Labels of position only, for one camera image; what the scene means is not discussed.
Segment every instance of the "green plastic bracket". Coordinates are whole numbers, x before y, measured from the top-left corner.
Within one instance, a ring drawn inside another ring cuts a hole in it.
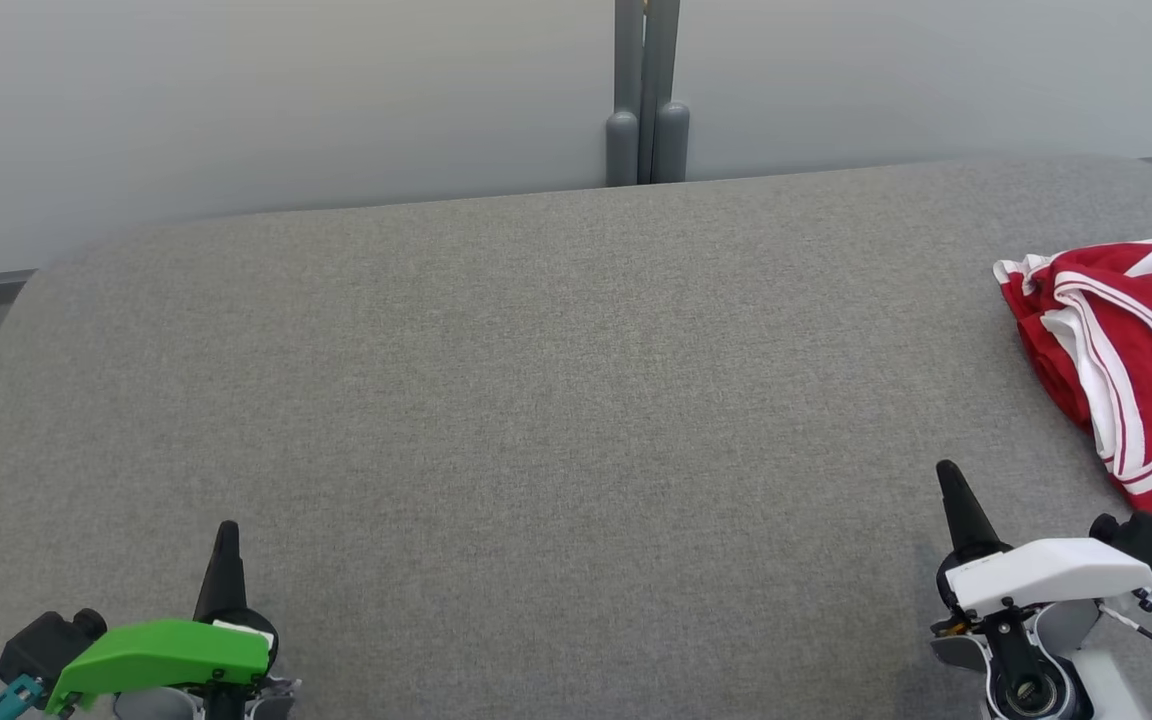
[[[264,679],[270,645],[260,635],[189,620],[154,620],[109,629],[60,670],[46,714],[65,710],[65,698],[91,710],[101,694],[149,688],[204,685],[214,680],[247,685]]]

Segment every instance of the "gray table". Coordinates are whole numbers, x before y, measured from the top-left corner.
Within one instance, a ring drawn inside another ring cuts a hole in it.
[[[1062,158],[91,247],[0,336],[0,647],[188,616],[234,518],[302,717],[970,717],[934,462],[1013,541],[1128,511],[991,263],[1147,237],[1151,167]]]

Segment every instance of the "folded shirt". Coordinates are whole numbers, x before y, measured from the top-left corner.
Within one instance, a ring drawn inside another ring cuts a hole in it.
[[[1152,511],[1152,240],[1000,260],[993,274],[1043,387]]]

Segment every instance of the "white cable connector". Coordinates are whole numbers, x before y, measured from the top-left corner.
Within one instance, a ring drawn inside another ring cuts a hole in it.
[[[1134,630],[1140,629],[1140,623],[1137,623],[1137,621],[1129,619],[1127,615],[1121,614],[1121,612],[1119,611],[1114,611],[1111,607],[1106,607],[1105,602],[1099,602],[1097,607],[1100,607],[1101,615],[1108,615],[1111,617],[1114,617],[1116,621],[1119,621],[1119,623],[1123,623],[1124,626],[1128,626],[1128,628],[1132,628]]]

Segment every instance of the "red and white jersey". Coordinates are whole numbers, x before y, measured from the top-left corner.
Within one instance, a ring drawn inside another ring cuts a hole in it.
[[[1152,240],[1000,260],[993,274],[1043,387],[1152,511]]]

